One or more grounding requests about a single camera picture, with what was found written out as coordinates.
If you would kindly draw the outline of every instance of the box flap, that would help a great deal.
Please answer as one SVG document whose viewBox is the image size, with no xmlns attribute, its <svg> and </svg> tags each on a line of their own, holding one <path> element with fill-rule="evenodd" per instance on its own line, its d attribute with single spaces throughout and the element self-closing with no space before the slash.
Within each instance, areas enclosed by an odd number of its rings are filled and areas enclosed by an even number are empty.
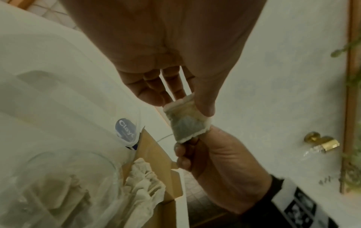
<svg viewBox="0 0 361 228">
<path fill-rule="evenodd" d="M 152 171 L 165 184 L 164 204 L 183 195 L 179 173 L 172 170 L 178 168 L 176 162 L 170 159 L 168 154 L 145 129 L 140 134 L 139 146 L 134 160 L 138 158 L 143 158 L 150 163 Z"/>
</svg>

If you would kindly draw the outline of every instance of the transparent lid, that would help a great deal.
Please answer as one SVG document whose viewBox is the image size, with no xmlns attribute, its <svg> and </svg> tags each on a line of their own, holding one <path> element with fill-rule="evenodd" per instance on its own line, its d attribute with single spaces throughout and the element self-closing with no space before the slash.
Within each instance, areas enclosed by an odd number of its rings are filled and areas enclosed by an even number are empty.
<svg viewBox="0 0 361 228">
<path fill-rule="evenodd" d="M 141 124 L 136 100 L 122 89 L 118 76 L 107 75 L 65 39 L 32 34 L 1 36 L 0 68 L 115 135 L 123 145 L 138 142 Z"/>
</svg>

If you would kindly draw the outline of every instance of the blue label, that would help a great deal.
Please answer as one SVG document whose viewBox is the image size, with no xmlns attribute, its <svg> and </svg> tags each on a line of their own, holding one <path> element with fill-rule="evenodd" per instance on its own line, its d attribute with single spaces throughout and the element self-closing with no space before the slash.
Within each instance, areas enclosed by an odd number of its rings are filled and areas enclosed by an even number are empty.
<svg viewBox="0 0 361 228">
<path fill-rule="evenodd" d="M 124 141 L 134 142 L 137 133 L 137 127 L 128 119 L 120 119 L 115 124 L 117 135 Z"/>
</svg>

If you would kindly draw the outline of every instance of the brown cardboard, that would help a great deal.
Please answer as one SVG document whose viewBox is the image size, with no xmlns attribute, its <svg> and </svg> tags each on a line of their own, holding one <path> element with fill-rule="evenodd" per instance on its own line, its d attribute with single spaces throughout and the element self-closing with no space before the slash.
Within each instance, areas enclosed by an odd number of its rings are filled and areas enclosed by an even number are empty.
<svg viewBox="0 0 361 228">
<path fill-rule="evenodd" d="M 165 184 L 165 195 L 162 203 L 154 209 L 152 218 L 143 228 L 176 228 L 176 202 L 174 199 L 183 195 L 181 178 L 177 164 L 173 162 L 153 137 L 143 129 L 140 134 L 138 149 L 134 160 L 143 158 L 150 163 L 152 171 Z M 132 163 L 123 166 L 124 180 L 129 175 Z"/>
</svg>

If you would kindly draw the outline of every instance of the gold door knob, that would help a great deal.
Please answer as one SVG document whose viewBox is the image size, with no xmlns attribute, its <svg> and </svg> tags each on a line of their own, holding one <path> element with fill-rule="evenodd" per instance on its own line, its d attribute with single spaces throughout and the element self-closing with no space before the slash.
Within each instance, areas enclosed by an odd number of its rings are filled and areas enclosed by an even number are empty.
<svg viewBox="0 0 361 228">
<path fill-rule="evenodd" d="M 308 133 L 303 140 L 306 143 L 313 144 L 315 146 L 322 146 L 324 153 L 340 146 L 340 143 L 333 137 L 321 137 L 320 133 L 315 131 Z"/>
</svg>

